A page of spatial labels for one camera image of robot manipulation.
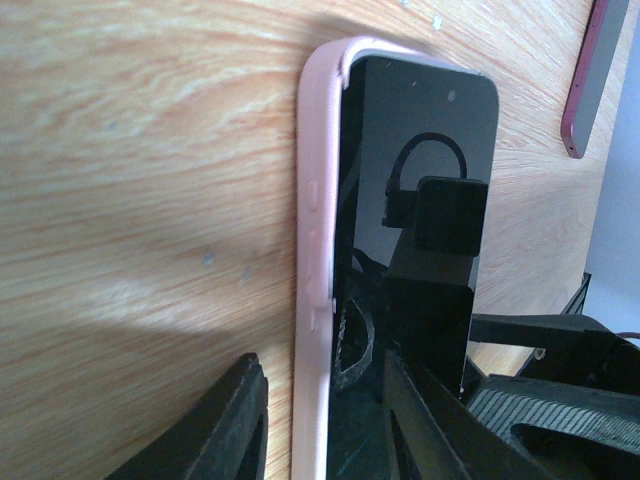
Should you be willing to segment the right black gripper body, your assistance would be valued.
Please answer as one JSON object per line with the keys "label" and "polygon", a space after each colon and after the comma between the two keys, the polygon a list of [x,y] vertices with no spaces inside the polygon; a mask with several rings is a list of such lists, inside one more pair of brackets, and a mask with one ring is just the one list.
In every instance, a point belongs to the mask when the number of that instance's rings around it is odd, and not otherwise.
{"label": "right black gripper body", "polygon": [[556,479],[636,479],[639,349],[583,315],[590,279],[559,314],[474,315],[472,341],[533,351],[513,375],[486,375],[468,360],[463,402]]}

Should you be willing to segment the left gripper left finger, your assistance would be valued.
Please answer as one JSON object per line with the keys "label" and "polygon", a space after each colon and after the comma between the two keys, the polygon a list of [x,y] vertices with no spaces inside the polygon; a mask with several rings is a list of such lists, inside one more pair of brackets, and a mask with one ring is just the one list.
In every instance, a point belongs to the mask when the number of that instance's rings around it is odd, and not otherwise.
{"label": "left gripper left finger", "polygon": [[263,479],[268,380],[255,353],[229,367],[177,423],[110,479]]}

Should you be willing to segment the black smartphone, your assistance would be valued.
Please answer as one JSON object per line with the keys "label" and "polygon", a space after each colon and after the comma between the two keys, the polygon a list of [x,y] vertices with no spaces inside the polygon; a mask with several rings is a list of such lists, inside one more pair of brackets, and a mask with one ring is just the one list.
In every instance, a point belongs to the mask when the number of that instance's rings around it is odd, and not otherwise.
{"label": "black smartphone", "polygon": [[341,98],[327,475],[386,479],[389,350],[458,393],[499,118],[481,75],[371,55]]}

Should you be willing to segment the pink phone case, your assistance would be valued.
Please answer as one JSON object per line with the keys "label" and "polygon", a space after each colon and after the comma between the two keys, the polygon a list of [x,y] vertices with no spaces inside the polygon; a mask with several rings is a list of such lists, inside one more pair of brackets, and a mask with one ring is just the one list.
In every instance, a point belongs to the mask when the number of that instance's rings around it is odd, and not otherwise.
{"label": "pink phone case", "polygon": [[294,479],[326,476],[341,99],[352,65],[371,55],[419,65],[435,62],[426,53],[389,41],[351,37],[316,49],[298,85]]}

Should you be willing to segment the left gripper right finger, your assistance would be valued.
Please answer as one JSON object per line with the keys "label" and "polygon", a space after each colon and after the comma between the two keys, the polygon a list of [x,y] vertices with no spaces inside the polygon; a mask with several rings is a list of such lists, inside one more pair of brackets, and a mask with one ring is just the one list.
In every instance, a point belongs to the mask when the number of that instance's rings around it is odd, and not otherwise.
{"label": "left gripper right finger", "polygon": [[551,479],[482,425],[429,371],[385,352],[383,398],[393,479]]}

